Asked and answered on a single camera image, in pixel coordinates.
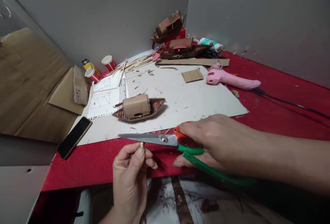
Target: hand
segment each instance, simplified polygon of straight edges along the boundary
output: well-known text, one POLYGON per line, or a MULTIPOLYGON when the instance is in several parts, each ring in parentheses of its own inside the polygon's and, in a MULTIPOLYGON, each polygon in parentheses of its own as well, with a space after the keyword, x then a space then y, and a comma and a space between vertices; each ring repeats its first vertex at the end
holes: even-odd
POLYGON ((152 156, 140 143, 120 150, 112 165, 114 206, 101 223, 140 223, 147 201, 146 170, 158 168, 152 156))
MULTIPOLYGON (((255 161, 262 161, 261 151, 265 148, 265 135, 225 115, 182 123, 180 131, 202 144, 205 152, 196 156, 205 164, 233 174, 251 175, 255 161)), ((193 167, 182 155, 174 166, 193 167)))

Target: green scissor handle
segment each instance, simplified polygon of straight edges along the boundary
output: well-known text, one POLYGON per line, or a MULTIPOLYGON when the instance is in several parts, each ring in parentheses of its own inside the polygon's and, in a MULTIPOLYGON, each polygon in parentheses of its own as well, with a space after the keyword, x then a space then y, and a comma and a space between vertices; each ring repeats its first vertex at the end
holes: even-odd
POLYGON ((204 149, 203 148, 189 148, 189 147, 185 147, 181 144, 179 144, 178 147, 178 151, 179 152, 188 152, 190 154, 194 154, 194 155, 201 155, 204 153, 204 149))
POLYGON ((194 151, 199 151, 200 150, 196 150, 196 149, 200 149, 203 150, 202 148, 186 148, 185 146, 182 146, 179 144, 179 151, 183 151, 183 157, 186 158, 190 163, 192 163, 196 168, 202 170, 203 172, 209 174, 211 177, 223 182, 223 183, 230 183, 230 184, 234 184, 237 186, 250 186, 256 183, 256 180, 254 178, 246 178, 246 177, 229 177, 227 175, 225 175, 224 173, 217 171, 211 167, 209 167, 208 165, 206 165, 205 163, 203 163, 202 161, 200 161, 199 159, 197 159, 193 154, 198 155, 198 154, 203 154, 203 153, 193 153, 194 151))

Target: phone screen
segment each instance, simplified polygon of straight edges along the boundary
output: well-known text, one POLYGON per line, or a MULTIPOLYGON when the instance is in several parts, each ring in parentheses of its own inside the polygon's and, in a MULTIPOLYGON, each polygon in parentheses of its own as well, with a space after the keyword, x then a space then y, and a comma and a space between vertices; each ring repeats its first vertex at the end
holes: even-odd
POLYGON ((60 154, 62 159, 66 159, 70 152, 74 149, 76 144, 82 138, 82 135, 87 131, 90 127, 91 121, 86 117, 80 119, 80 121, 76 124, 76 126, 71 130, 68 136, 64 139, 64 141, 58 147, 58 153, 60 154))

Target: brown model ship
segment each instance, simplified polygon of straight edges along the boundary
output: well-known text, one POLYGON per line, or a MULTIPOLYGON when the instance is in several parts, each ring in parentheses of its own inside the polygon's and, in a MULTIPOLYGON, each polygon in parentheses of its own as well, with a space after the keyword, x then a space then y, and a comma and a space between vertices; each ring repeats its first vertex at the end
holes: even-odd
POLYGON ((208 50, 211 45, 193 45, 194 38, 172 40, 168 50, 161 53, 162 59, 194 58, 208 50))
POLYGON ((155 48, 155 43, 161 44, 179 33, 184 20, 184 15, 181 16, 180 11, 176 11, 171 15, 170 18, 166 18, 163 22, 161 22, 156 27, 156 30, 154 31, 154 37, 151 39, 153 41, 152 49, 155 48))
POLYGON ((149 98, 146 94, 125 98, 123 107, 112 115, 128 122, 150 118, 158 113, 165 101, 164 98, 149 98))

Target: pink glue gun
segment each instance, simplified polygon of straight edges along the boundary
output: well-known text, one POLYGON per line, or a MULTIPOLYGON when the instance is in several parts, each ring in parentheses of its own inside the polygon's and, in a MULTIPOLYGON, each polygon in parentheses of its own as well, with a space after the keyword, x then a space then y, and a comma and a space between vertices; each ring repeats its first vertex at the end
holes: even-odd
POLYGON ((225 72, 222 69, 222 64, 220 62, 216 62, 209 70, 209 73, 206 77, 206 83, 216 85, 219 82, 240 88, 242 90, 252 90, 253 88, 259 87, 261 85, 261 82, 258 80, 253 81, 249 79, 243 79, 225 72))

